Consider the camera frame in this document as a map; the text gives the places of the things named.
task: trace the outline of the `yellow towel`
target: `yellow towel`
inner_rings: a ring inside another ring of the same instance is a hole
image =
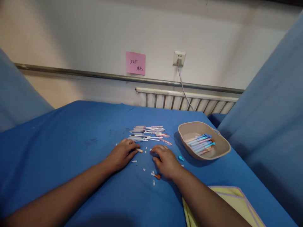
[[[252,227],[265,227],[240,188],[229,186],[211,186],[209,188],[231,205]],[[184,198],[182,201],[187,227],[198,227]]]

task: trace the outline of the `power cord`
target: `power cord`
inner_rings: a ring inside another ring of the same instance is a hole
[[[180,73],[180,69],[179,69],[180,63],[181,63],[181,59],[180,59],[180,58],[177,60],[177,63],[178,63],[178,66],[177,66],[177,67],[178,67],[178,73],[179,73],[179,77],[180,77],[181,86],[182,86],[182,89],[183,89],[184,96],[185,96],[185,98],[186,98],[188,104],[190,105],[190,107],[193,109],[193,111],[195,111],[194,108],[193,108],[193,106],[190,104],[190,102],[189,102],[189,100],[188,100],[188,98],[187,98],[187,96],[186,96],[186,94],[185,94],[184,88],[183,88],[181,73]]]

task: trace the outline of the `wall handrail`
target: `wall handrail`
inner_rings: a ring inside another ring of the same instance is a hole
[[[21,64],[21,63],[15,63],[15,65],[20,70],[29,70],[29,71],[35,71],[35,72],[57,73],[57,74],[74,75],[74,76],[82,76],[82,77],[93,77],[93,78],[101,78],[101,79],[112,79],[112,80],[121,80],[121,81],[128,81],[128,82],[145,83],[145,84],[156,84],[156,85],[181,87],[180,82],[175,82],[175,81],[170,81],[170,80],[131,77],[131,76],[108,74],[108,73],[97,73],[97,72],[90,72],[90,71],[74,70],[74,69],[28,65],[28,64]],[[226,93],[233,93],[233,94],[242,94],[244,92],[243,89],[217,87],[217,86],[192,84],[192,83],[183,83],[183,86],[185,88],[226,92]]]

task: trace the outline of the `electrical outlet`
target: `electrical outlet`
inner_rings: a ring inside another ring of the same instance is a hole
[[[184,61],[185,61],[185,55],[186,55],[185,52],[175,51],[173,65],[174,66],[179,65],[179,67],[183,67],[184,66]]]

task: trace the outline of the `blue curtain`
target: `blue curtain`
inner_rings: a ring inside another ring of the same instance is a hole
[[[218,130],[303,226],[302,13]]]
[[[0,49],[0,132],[53,109]]]

